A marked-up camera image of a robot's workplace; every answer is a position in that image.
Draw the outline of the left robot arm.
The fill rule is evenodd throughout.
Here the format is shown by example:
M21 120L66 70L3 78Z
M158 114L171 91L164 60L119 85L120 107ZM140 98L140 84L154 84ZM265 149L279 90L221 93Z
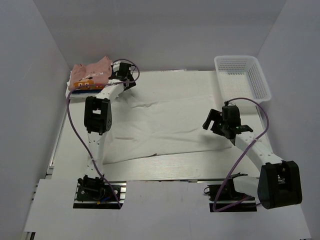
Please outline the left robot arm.
M131 61L119 59L111 64L108 84L95 96L85 100L84 126L88 136L88 160L85 175L100 178L103 175L104 144L112 126L113 101L124 91L136 85L133 72L138 67Z

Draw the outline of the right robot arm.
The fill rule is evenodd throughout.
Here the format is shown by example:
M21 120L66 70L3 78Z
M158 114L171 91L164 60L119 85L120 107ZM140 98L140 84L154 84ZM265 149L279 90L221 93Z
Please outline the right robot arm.
M297 163L282 159L264 145L251 127L241 123L237 106L211 109L202 127L229 140L242 151L239 158L248 157L259 170L259 177L230 171L220 187L210 193L215 204L223 194L240 203L254 198L267 210L302 202Z

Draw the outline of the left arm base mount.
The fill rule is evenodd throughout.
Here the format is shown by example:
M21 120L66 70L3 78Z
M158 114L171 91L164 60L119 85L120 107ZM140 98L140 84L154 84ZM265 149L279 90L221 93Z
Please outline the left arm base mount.
M77 180L73 208L119 210L126 197L126 182L107 184L102 178L84 176Z

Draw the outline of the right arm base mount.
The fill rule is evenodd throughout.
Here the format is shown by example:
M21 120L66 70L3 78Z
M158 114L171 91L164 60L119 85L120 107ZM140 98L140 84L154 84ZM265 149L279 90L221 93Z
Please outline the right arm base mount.
M246 194L237 192L234 187L233 179L247 176L247 174L243 173L237 173L231 175L230 179L226 183L226 185L223 187L221 194L219 195L218 201L216 203L216 209L224 208L227 205L236 203L237 201L241 201L247 197ZM219 191L221 184L218 183L218 181L213 181L212 184L208 184L204 190L203 194L208 196L209 198L209 210L211 213L214 212L214 201L216 198L216 195ZM257 207L261 204L257 202L257 200L254 197L251 197L247 199L246 201L242 201L241 203L229 207L227 209L222 210L222 213L228 213L228 212L256 212Z

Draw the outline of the white printed t shirt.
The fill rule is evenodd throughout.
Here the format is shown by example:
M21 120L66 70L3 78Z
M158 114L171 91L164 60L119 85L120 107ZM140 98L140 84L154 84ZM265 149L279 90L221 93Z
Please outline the white printed t shirt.
M202 127L213 107L210 95L154 102L117 98L111 105L103 163L230 148L226 138Z

